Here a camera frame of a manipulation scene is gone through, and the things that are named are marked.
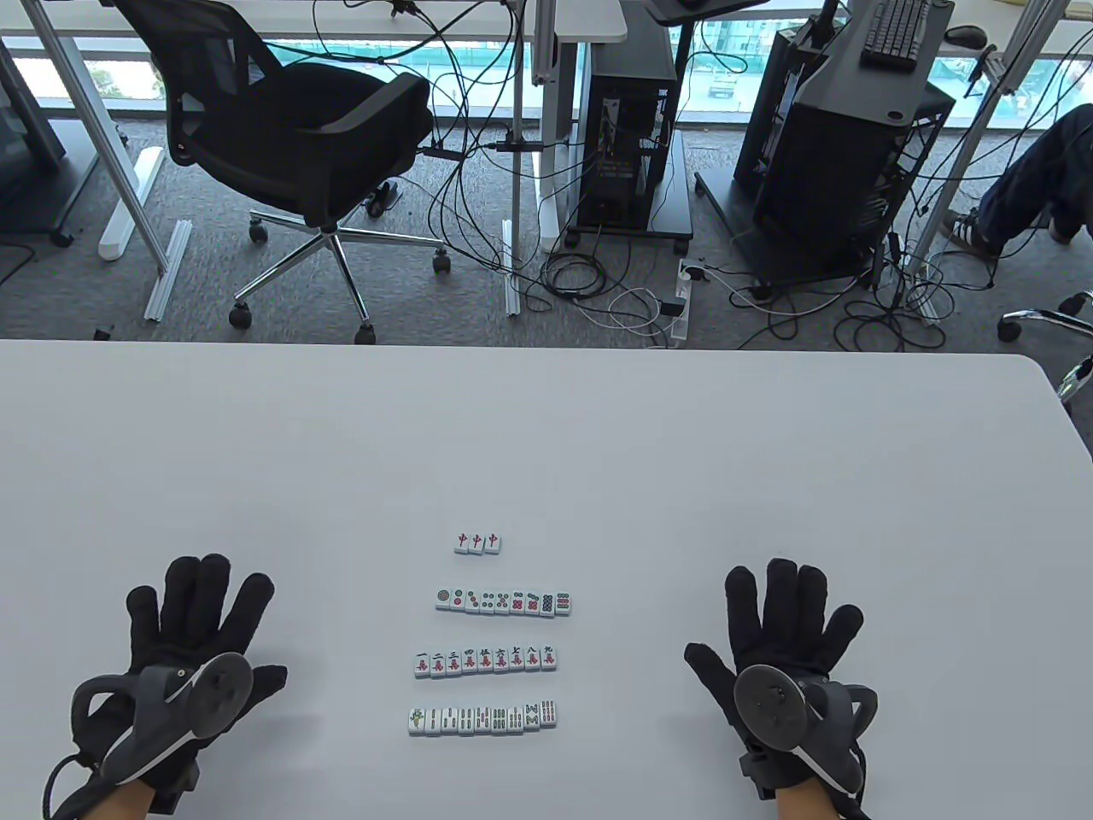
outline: glass window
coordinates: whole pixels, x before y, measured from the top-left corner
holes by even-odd
[[[68,92],[48,59],[19,57],[15,65],[34,96],[68,99]],[[165,99],[163,83],[149,60],[91,60],[87,71],[104,99]]]
[[[759,86],[766,69],[771,47],[777,32],[796,28],[803,20],[721,20],[706,22],[695,31],[691,60],[680,101],[684,118],[702,120],[705,115],[716,119],[722,115],[736,115],[745,119],[755,105]],[[679,43],[679,28],[671,28],[669,36],[672,47]],[[299,59],[324,59],[307,57],[293,49],[321,52],[317,40],[275,40],[270,43],[273,52],[283,62]],[[414,42],[385,40],[337,40],[326,42],[331,51],[338,54],[380,57],[412,48]],[[462,86],[469,89],[468,96],[472,116],[486,115],[496,103],[507,115],[513,105],[513,82],[507,78],[510,47],[502,50],[501,43],[459,40],[450,44],[451,50],[465,75]],[[68,97],[57,72],[46,58],[24,58],[15,60],[26,79],[27,85],[39,98]],[[352,65],[359,71],[366,71],[384,80],[396,72],[412,71],[426,78],[434,86],[433,104],[444,116],[455,114],[462,92],[451,69],[447,50],[440,44],[428,44],[410,54],[391,60],[387,66],[367,63]],[[584,65],[578,59],[578,78]],[[956,99],[952,117],[966,121],[975,115],[986,83],[980,81],[973,94],[965,97],[965,78],[972,71],[972,58],[942,57],[935,61],[930,80],[942,91]],[[89,70],[99,93],[111,99],[155,101],[164,98],[163,83],[148,60],[91,61]],[[538,116],[542,106],[542,87],[531,84],[531,51],[525,51],[524,104],[530,117]],[[479,82],[471,81],[482,74]],[[1093,71],[1089,61],[1068,61],[1059,66],[1057,59],[1039,59],[1016,93],[1002,98],[995,113],[991,126],[995,128],[1021,128],[1037,104],[1037,116],[1048,112],[1059,101],[1058,114],[1051,112],[1038,124],[1045,128],[1054,118],[1082,103],[1093,102]]]

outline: gray carpet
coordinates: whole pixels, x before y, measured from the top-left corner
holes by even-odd
[[[129,150],[136,154],[150,144],[163,144],[162,122],[125,122],[130,137]],[[991,134],[984,149],[997,145],[1006,136]],[[740,130],[692,130],[686,133],[689,179],[705,167],[733,163],[742,139]],[[955,137],[943,136],[935,148],[935,160],[953,144]],[[1009,149],[988,156],[975,167],[976,175],[998,173]],[[496,160],[502,166],[508,157]],[[425,213],[431,195],[450,173],[451,164],[422,159],[408,175],[422,188],[403,185],[403,197],[378,223],[367,216],[357,224],[374,224],[402,233],[427,233]],[[508,214],[509,176],[503,167],[478,156],[465,175],[468,201],[475,220],[487,232],[500,235],[501,220]],[[964,184],[957,202],[974,204],[989,181]],[[113,327],[114,339],[158,341],[251,341],[348,343],[359,321],[333,259],[320,253],[278,282],[254,295],[254,326],[239,332],[227,324],[231,292],[266,266],[291,250],[302,234],[271,226],[265,246],[247,238],[249,202],[211,179],[197,167],[181,168],[169,160],[149,197],[148,210],[153,224],[166,243],[177,219],[193,222],[193,235],[181,272],[171,296],[163,323],[145,323],[141,317],[154,278],[151,257],[134,235],[125,256],[104,262],[96,254],[98,235],[114,208],[115,195],[102,167],[97,168],[69,220],[77,233],[72,247],[60,250],[48,243],[33,243],[37,259],[0,289],[0,336],[35,339],[90,339],[96,327]],[[691,256],[728,270],[741,270],[743,263],[733,253],[729,238],[713,211],[692,192],[695,238]],[[524,186],[521,220],[526,246],[537,236],[533,186]],[[898,225],[901,232],[906,212]],[[581,250],[590,250],[586,237]],[[660,295],[674,286],[675,258],[670,243],[637,242],[627,251],[627,243],[604,237],[598,257],[612,274],[630,267],[626,282],[646,285]],[[377,246],[348,246],[350,265],[367,300],[380,343],[386,344],[481,344],[542,347],[646,347],[649,340],[621,330],[597,327],[572,306],[556,304],[546,313],[528,313],[509,320],[504,316],[501,281],[470,259],[453,256],[453,272],[437,277],[432,272],[428,249]],[[21,257],[21,251],[0,248],[0,271]],[[964,257],[944,257],[941,262],[945,282],[982,284],[983,266]],[[745,277],[731,277],[738,285]],[[1030,327],[1015,344],[1003,345],[995,335],[999,313],[1019,307],[1054,307],[1076,290],[1093,280],[1093,245],[1083,232],[1070,247],[1053,243],[1045,232],[1037,233],[1024,250],[999,265],[997,286],[985,292],[953,291],[955,304],[944,294],[937,297],[941,312],[952,309],[942,323],[948,352],[1020,352],[1039,362],[1048,376],[1057,379],[1090,345],[1058,330]],[[828,283],[816,290],[837,291],[842,283]],[[859,297],[854,291],[846,300]],[[696,286],[687,347],[732,349],[766,324],[754,311],[736,309],[729,293],[716,282]],[[822,304],[830,296],[800,293],[795,296],[797,311]],[[622,309],[637,311],[636,304]],[[776,309],[790,309],[785,301]],[[756,349],[838,350],[833,337],[843,318],[836,304],[800,320],[797,335],[788,341],[763,333],[749,343]],[[932,342],[937,337],[915,323],[907,323],[908,335]],[[859,335],[862,348],[891,349],[894,339],[879,327]],[[1093,394],[1074,402],[1074,421],[1093,443]]]

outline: chair backrest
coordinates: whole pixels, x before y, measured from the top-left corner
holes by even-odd
[[[209,0],[113,0],[152,54],[164,84],[209,113],[237,106],[281,63],[232,7]]]

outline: shoe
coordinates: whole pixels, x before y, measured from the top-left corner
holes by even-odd
[[[1069,245],[1070,241],[1078,235],[1078,232],[1070,234],[1069,236],[1059,230],[1059,226],[1055,224],[1055,216],[1051,216],[1051,222],[1047,226],[1047,235],[1055,239],[1060,245]]]
[[[969,254],[984,259],[997,259],[1002,255],[1002,244],[987,242],[979,232],[979,209],[973,208],[967,213],[948,210],[941,220],[941,230],[954,243]]]

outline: hand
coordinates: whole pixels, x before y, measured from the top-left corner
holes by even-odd
[[[223,555],[210,554],[200,561],[192,557],[179,558],[167,567],[162,608],[152,587],[140,586],[130,591],[126,599],[132,651],[128,673],[137,675],[150,666],[177,666],[192,671],[221,653],[246,653],[273,597],[273,582],[261,573],[248,576],[221,624],[230,573],[231,564]],[[257,704],[283,689],[287,675],[283,666],[257,667],[250,696],[224,731]],[[75,730],[73,740],[80,748],[77,761],[97,772],[115,741],[132,726],[133,712],[134,703],[128,695],[107,698]],[[172,798],[177,799],[186,782],[196,776],[191,770],[198,752],[216,737],[191,740],[140,780],[155,789],[157,800],[173,804]],[[108,794],[113,787],[114,784],[96,782],[92,775],[84,788],[99,795]],[[79,803],[79,797],[77,793],[69,798],[56,817],[66,817],[66,807],[73,800]]]
[[[732,696],[737,675],[749,666],[765,664],[795,678],[826,677],[858,634],[863,617],[857,607],[844,605],[832,613],[825,630],[826,576],[814,566],[802,566],[798,572],[797,564],[786,559],[767,564],[762,623],[755,576],[745,566],[733,567],[725,578],[725,598],[736,673],[706,644],[687,644],[683,657],[744,741],[744,773],[752,776],[755,766],[764,770],[764,780],[772,785],[760,787],[760,794],[769,798],[773,795],[767,792],[799,785],[812,776],[812,770],[792,753],[764,747],[748,731]]]

